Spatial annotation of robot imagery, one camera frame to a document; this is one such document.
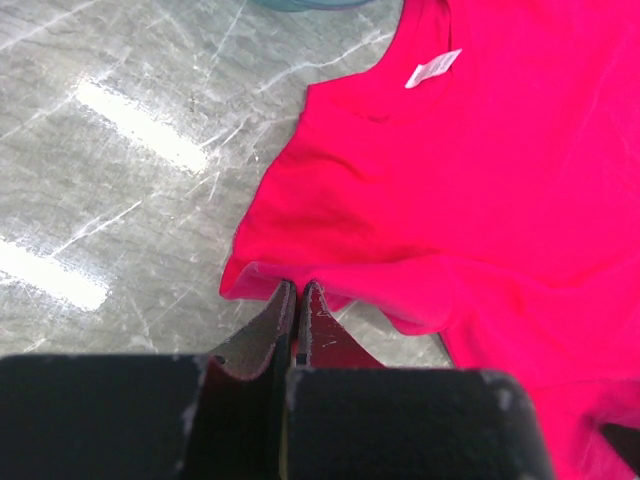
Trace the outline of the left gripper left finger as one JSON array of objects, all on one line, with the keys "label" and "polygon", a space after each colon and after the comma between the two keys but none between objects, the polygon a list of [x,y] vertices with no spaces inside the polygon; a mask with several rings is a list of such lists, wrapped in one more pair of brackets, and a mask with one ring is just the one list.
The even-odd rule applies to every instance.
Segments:
[{"label": "left gripper left finger", "polygon": [[1,360],[5,479],[276,479],[296,289],[214,349]]}]

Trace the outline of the magenta t-shirt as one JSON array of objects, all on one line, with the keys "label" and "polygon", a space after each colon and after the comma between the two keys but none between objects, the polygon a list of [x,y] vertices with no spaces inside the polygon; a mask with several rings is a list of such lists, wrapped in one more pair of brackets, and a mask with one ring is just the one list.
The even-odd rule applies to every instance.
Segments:
[{"label": "magenta t-shirt", "polygon": [[221,278],[320,283],[532,398],[560,479],[629,479],[639,423],[639,5],[408,1],[370,70],[312,85]]}]

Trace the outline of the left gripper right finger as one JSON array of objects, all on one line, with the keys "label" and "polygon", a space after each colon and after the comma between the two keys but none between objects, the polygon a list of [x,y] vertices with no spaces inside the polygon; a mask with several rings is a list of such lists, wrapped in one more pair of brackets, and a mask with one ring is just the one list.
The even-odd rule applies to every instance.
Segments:
[{"label": "left gripper right finger", "polygon": [[286,393],[290,479],[550,479],[534,407],[493,370],[387,368],[332,317],[301,303]]}]

